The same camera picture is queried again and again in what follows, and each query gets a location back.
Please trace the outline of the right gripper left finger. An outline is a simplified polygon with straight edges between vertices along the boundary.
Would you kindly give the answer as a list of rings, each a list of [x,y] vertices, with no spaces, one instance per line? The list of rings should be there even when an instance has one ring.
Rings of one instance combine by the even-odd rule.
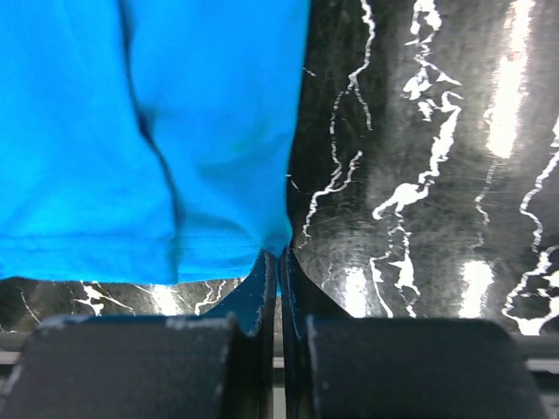
[[[207,313],[56,316],[1,390],[4,418],[267,418],[276,260],[261,252]]]

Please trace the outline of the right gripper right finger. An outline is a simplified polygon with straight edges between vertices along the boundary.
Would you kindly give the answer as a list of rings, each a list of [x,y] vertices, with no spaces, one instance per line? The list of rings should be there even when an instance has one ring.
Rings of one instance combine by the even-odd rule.
[[[355,318],[279,265],[290,418],[544,418],[519,346],[483,319]]]

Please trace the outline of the blue t-shirt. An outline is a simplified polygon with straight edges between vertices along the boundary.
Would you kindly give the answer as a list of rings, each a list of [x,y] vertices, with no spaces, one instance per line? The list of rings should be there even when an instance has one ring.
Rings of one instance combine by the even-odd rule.
[[[309,14],[2,2],[2,278],[175,285],[281,255]]]

